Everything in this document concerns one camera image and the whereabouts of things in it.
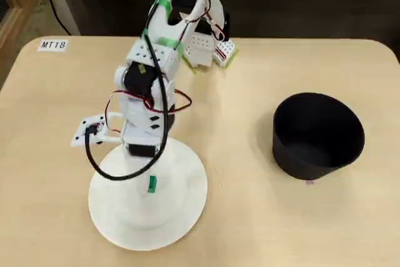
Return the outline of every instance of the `label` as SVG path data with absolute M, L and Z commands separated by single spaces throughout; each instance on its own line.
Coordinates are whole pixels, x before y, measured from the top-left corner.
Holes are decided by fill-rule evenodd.
M 37 51 L 55 51 L 57 53 L 61 53 L 67 49 L 67 45 L 68 45 L 68 40 L 43 39 L 40 42 Z

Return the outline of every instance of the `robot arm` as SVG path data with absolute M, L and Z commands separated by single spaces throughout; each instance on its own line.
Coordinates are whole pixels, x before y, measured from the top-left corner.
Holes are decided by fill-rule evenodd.
M 145 31 L 152 42 L 157 61 L 164 74 L 168 110 L 172 111 L 175 105 L 174 77 L 182 55 L 185 55 L 192 64 L 211 65 L 218 43 L 213 38 L 213 27 L 224 24 L 224 12 L 219 0 L 156 0 L 154 5 L 156 9 L 149 17 Z M 176 24 L 169 24 L 169 16 L 173 10 L 175 15 L 179 14 L 181 20 Z M 204 20 L 210 23 L 208 34 L 196 31 L 199 22 Z M 143 38 L 135 42 L 126 62 L 128 67 L 120 67 L 116 71 L 115 82 L 118 88 L 152 99 L 153 108 L 161 111 L 163 109 L 161 88 L 156 79 L 153 59 Z M 162 114 L 148 110 L 140 99 L 126 95 L 120 97 L 120 105 L 126 118 L 121 133 L 122 139 L 127 144 L 133 145 L 130 148 L 131 155 L 142 156 L 143 153 L 136 147 L 137 145 L 155 148 L 160 141 L 164 131 Z M 170 114 L 168 130 L 173 122 L 174 115 Z
M 128 53 L 126 65 L 118 67 L 114 76 L 125 119 L 121 139 L 127 146 L 127 159 L 145 157 L 151 160 L 148 163 L 140 161 L 144 166 L 136 168 L 136 159 L 136 171 L 126 176 L 103 173 L 89 149 L 89 143 L 107 141 L 107 138 L 110 141 L 104 134 L 106 127 L 102 126 L 99 115 L 100 121 L 95 123 L 94 120 L 89 127 L 82 125 L 84 128 L 78 129 L 76 139 L 72 141 L 75 146 L 82 143 L 79 135 L 82 130 L 85 132 L 86 152 L 98 173 L 111 180 L 131 179 L 143 174 L 157 161 L 174 123 L 174 78 L 179 62 L 185 56 L 192 67 L 210 66 L 213 60 L 225 66 L 235 50 L 229 40 L 226 21 L 219 0 L 156 0 L 142 37 Z

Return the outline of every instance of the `black cable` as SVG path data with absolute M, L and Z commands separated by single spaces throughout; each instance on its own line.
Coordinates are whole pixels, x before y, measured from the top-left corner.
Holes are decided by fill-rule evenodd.
M 54 17 L 56 17 L 60 26 L 65 30 L 65 32 L 68 34 L 68 36 L 72 36 L 71 33 L 68 31 L 68 29 L 65 27 L 65 25 L 61 22 L 60 18 L 58 18 L 58 14 L 57 14 L 56 8 L 54 7 L 53 0 L 50 0 L 50 5 L 51 5 L 52 12 L 54 13 Z
M 157 57 L 156 57 L 156 53 L 154 51 L 153 46 L 151 45 L 151 41 L 150 38 L 147 34 L 147 28 L 149 25 L 149 20 L 151 19 L 151 17 L 154 15 L 154 12 L 156 11 L 158 7 L 158 3 L 155 3 L 153 8 L 150 10 L 149 13 L 149 17 L 146 21 L 146 26 L 145 26 L 145 31 L 144 31 L 144 39 L 146 40 L 146 44 L 149 48 L 150 51 L 150 55 L 151 58 L 153 60 L 154 63 L 154 68 L 156 69 L 156 76 L 157 79 L 160 83 L 160 89 L 161 89 L 161 99 L 162 99 L 162 116 L 164 118 L 163 120 L 163 136 L 161 138 L 161 144 L 160 144 L 160 148 L 158 150 L 158 152 L 156 153 L 156 155 L 153 157 L 153 159 L 150 160 L 150 162 L 148 162 L 147 165 L 145 165 L 144 167 L 142 167 L 141 169 L 131 173 L 131 174 L 127 174 L 127 175 L 122 175 L 122 176 L 113 176 L 110 175 L 108 173 L 105 173 L 103 170 L 100 169 L 99 165 L 96 163 L 96 161 L 94 160 L 91 150 L 90 150 L 90 134 L 96 134 L 97 133 L 97 127 L 98 124 L 92 124 L 90 125 L 88 128 L 86 128 L 85 130 L 85 150 L 86 150 L 86 155 L 87 158 L 89 159 L 89 162 L 91 163 L 92 167 L 104 178 L 109 179 L 111 181 L 125 181 L 127 179 L 132 179 L 135 178 L 136 176 L 139 176 L 141 174 L 143 174 L 144 172 L 146 172 L 148 169 L 151 168 L 152 165 L 154 165 L 158 159 L 161 157 L 161 155 L 163 154 L 165 147 L 167 145 L 167 139 L 168 139 L 168 99 L 167 99 L 167 92 L 166 92 L 166 88 L 164 85 L 164 80 L 163 80 L 163 72 L 161 71 L 160 65 L 158 64 L 157 61 Z
M 154 13 L 156 12 L 157 7 L 158 7 L 158 0 L 156 0 L 156 2 L 153 4 L 153 6 L 150 10 L 149 16 L 146 19 L 146 24 L 144 25 L 145 29 L 149 28 L 149 22 L 150 22 L 151 18 L 154 16 Z

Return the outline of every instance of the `wooden table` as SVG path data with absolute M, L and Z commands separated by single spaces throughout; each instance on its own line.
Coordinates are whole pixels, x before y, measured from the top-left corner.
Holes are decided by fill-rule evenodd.
M 237 39 L 227 70 L 194 74 L 182 63 L 177 87 L 194 104 L 171 136 L 206 167 L 206 208 L 182 240 L 139 253 L 95 229 L 93 170 L 83 149 L 69 147 L 81 118 L 104 109 L 135 39 L 68 39 L 64 53 L 30 42 L 0 93 L 2 266 L 399 266 L 400 68 L 387 47 Z M 354 164 L 313 184 L 283 173 L 271 154 L 274 110 L 304 91 L 346 103 L 366 133 Z M 97 161 L 112 147 L 95 147 Z

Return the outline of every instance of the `black container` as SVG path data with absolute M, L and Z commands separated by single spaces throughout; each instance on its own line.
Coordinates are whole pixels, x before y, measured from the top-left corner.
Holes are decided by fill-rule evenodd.
M 272 151 L 282 170 L 295 178 L 321 178 L 354 162 L 363 147 L 360 120 L 330 96 L 295 94 L 275 111 Z

